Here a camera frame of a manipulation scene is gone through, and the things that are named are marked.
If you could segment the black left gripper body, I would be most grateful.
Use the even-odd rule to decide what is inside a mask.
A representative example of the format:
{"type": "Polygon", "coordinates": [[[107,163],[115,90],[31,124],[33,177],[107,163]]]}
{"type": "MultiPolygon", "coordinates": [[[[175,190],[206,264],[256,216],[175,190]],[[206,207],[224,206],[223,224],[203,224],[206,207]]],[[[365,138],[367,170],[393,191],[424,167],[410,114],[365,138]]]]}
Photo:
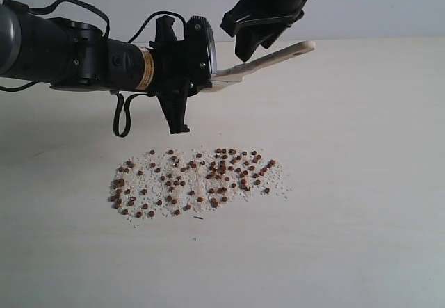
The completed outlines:
{"type": "Polygon", "coordinates": [[[179,78],[185,77],[189,80],[188,94],[194,96],[205,88],[211,86],[211,81],[206,83],[193,83],[191,76],[189,75],[187,62],[186,62],[186,47],[185,39],[178,40],[175,43],[168,44],[159,49],[154,48],[154,40],[150,43],[154,53],[158,54],[161,61],[161,70],[164,73],[164,77],[167,78],[179,78]]]}

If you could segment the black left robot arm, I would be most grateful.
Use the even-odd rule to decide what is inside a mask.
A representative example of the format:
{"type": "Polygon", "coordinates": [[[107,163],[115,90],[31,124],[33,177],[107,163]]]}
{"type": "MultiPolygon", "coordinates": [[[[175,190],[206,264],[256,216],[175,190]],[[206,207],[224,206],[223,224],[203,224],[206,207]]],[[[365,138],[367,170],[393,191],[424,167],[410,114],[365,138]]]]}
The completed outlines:
{"type": "Polygon", "coordinates": [[[179,15],[158,11],[155,39],[140,47],[134,38],[111,39],[108,29],[54,17],[61,3],[71,3],[105,18],[98,8],[79,0],[57,0],[43,8],[3,0],[1,3],[1,76],[20,79],[25,88],[47,83],[69,92],[107,91],[117,98],[113,132],[128,135],[131,101],[156,97],[170,133],[186,133],[189,97],[211,87],[216,71],[213,31],[207,19],[183,19],[179,40],[173,25],[179,15]]]}

